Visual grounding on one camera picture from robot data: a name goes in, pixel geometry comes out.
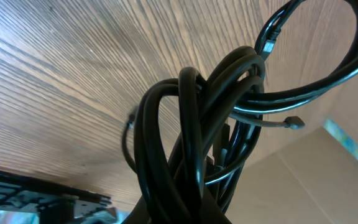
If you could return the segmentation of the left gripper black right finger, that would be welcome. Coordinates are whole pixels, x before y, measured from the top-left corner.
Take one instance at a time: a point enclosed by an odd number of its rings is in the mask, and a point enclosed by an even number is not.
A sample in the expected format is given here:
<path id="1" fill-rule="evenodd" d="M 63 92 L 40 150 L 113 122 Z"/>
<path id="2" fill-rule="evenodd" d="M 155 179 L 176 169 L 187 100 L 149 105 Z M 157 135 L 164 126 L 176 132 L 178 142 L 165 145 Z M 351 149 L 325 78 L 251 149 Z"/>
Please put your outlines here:
<path id="1" fill-rule="evenodd" d="M 200 207 L 201 224 L 231 224 L 228 218 L 218 207 L 215 199 L 207 187 L 204 187 L 203 199 Z"/>

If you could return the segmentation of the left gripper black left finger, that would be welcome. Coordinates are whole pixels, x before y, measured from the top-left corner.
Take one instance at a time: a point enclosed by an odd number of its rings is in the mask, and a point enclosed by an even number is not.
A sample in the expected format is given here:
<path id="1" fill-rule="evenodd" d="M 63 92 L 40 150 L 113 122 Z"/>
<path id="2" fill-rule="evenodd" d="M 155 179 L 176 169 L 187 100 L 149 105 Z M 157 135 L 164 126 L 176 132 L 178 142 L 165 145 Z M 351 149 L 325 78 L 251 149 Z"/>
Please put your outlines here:
<path id="1" fill-rule="evenodd" d="M 147 210 L 146 202 L 143 197 L 139 199 L 134 209 L 122 224 L 149 224 L 150 215 Z"/>

